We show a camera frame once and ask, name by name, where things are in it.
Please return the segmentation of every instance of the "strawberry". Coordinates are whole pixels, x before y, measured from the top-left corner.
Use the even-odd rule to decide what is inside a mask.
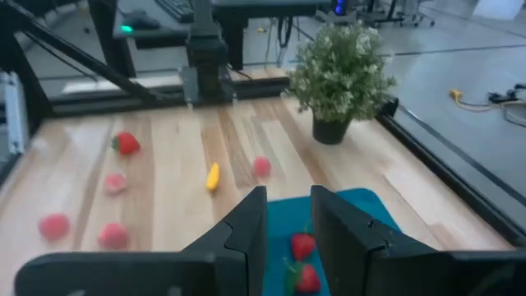
[[[321,290],[321,283],[314,266],[308,263],[296,262],[292,266],[288,263],[287,292],[288,295],[311,294]]]
[[[290,239],[290,247],[296,261],[304,261],[316,249],[316,240],[311,234],[294,234]]]
[[[112,148],[121,155],[129,155],[141,149],[137,139],[129,132],[119,132],[112,139]]]

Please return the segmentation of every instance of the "wooden table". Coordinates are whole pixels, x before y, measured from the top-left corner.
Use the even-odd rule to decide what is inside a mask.
[[[109,222],[129,227],[131,250],[181,250],[260,183],[270,201],[306,196],[312,184],[370,188],[406,234],[432,247],[511,249],[379,123],[353,123],[341,145],[324,146],[311,137],[311,115],[296,107],[268,99],[45,123],[0,192],[0,295],[33,257],[99,250],[97,235]],[[110,149],[120,131],[137,136],[139,154],[123,158]],[[264,182],[251,174],[257,155],[273,165]],[[205,179],[214,161],[221,180],[212,195]],[[118,171],[129,188],[108,197],[102,181]],[[37,230],[51,212],[67,213],[73,224],[53,244]]]

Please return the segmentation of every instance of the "black metal frame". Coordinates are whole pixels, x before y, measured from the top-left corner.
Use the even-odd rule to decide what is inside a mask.
[[[118,86],[122,91],[113,94],[78,95],[57,102],[50,102],[40,85],[38,78],[25,58],[13,32],[23,30],[53,46],[55,49],[75,59]],[[82,52],[66,40],[60,39],[33,20],[31,14],[11,1],[0,1],[0,68],[3,71],[18,73],[25,90],[25,99],[30,135],[33,136],[46,118],[84,116],[88,114],[136,111],[142,109],[166,108],[187,105],[183,87],[158,90],[157,93],[146,89],[112,68],[104,65],[90,55]],[[288,78],[273,78],[263,81],[243,81],[235,84],[237,99],[255,99],[278,96],[288,86]],[[169,99],[162,99],[170,93]],[[111,103],[112,106],[101,106]],[[196,104],[217,104],[218,102],[196,102]],[[513,220],[487,202],[480,192],[470,187],[458,174],[434,156],[423,144],[404,130],[394,119],[398,100],[387,104],[377,120],[392,133],[413,154],[415,154],[434,174],[436,174],[459,197],[465,200],[483,219],[494,227],[504,238],[517,247],[526,246],[526,233]],[[0,171],[0,184],[7,178],[16,165],[20,155],[13,155]]]

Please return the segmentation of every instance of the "gray floor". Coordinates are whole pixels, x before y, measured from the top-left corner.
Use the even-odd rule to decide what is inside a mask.
[[[422,12],[436,19],[433,28],[384,25],[381,28],[384,50],[396,56],[386,71],[400,80],[394,93],[406,109],[519,194],[526,195],[526,182],[523,182],[526,128],[506,122],[500,110],[470,113],[459,109],[448,96],[449,89],[455,88],[464,92],[466,101],[481,103],[489,91],[504,92],[515,83],[526,83],[526,11],[514,21],[491,21],[473,17],[475,5],[474,0],[425,3]],[[245,34],[245,63],[265,62],[268,35],[257,33],[256,29],[268,23],[267,20],[250,22]],[[93,28],[87,14],[78,12],[55,31],[102,60],[98,41],[93,33],[83,33],[85,26]],[[310,18],[300,20],[300,27],[308,35],[314,35],[319,26]],[[299,39],[294,30],[285,64],[293,63],[295,47],[307,37],[299,35]],[[132,50],[132,55],[140,76],[171,72],[187,63],[182,48]],[[42,49],[34,47],[27,57],[49,95],[60,93],[64,76],[79,78],[78,73]],[[275,57],[274,32],[269,61],[275,61]],[[526,207],[518,206],[516,200],[416,124],[414,118],[399,112],[397,120],[503,211],[526,224]]]

